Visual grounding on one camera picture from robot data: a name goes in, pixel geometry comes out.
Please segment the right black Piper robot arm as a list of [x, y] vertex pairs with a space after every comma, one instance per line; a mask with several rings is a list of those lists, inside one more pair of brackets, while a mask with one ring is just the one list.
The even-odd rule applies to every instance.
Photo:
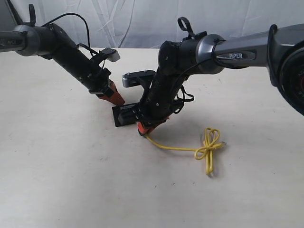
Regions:
[[146, 135], [178, 113], [186, 102], [177, 94], [191, 75], [214, 75], [223, 69], [266, 67], [270, 82], [299, 113], [304, 112], [304, 26], [278, 27], [226, 40], [217, 34], [195, 34], [185, 17], [179, 27], [188, 33], [181, 42], [165, 41], [158, 68], [137, 105], [138, 131]]

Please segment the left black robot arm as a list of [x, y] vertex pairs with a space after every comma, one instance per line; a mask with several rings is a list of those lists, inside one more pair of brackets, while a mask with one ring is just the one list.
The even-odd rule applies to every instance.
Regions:
[[120, 59], [117, 50], [105, 48], [93, 51], [88, 58], [79, 47], [91, 50], [84, 44], [76, 44], [68, 34], [55, 23], [49, 26], [18, 25], [13, 31], [1, 31], [1, 52], [15, 51], [24, 57], [40, 56], [54, 60], [78, 80], [89, 93], [116, 106], [125, 103], [115, 83], [110, 79], [110, 70], [101, 67], [101, 62], [116, 62]]

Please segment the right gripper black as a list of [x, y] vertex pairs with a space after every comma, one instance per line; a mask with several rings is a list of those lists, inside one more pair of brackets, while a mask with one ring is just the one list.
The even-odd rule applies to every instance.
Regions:
[[137, 122], [137, 130], [140, 136], [149, 135], [158, 125], [170, 120], [170, 115], [178, 113], [183, 104], [139, 104], [141, 121]]

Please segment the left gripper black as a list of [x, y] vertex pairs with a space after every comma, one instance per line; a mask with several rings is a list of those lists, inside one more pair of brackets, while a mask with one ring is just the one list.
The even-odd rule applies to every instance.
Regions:
[[124, 105], [125, 100], [118, 92], [115, 83], [110, 80], [110, 75], [111, 72], [107, 68], [101, 68], [92, 77], [93, 87], [89, 89], [89, 93], [116, 106]]

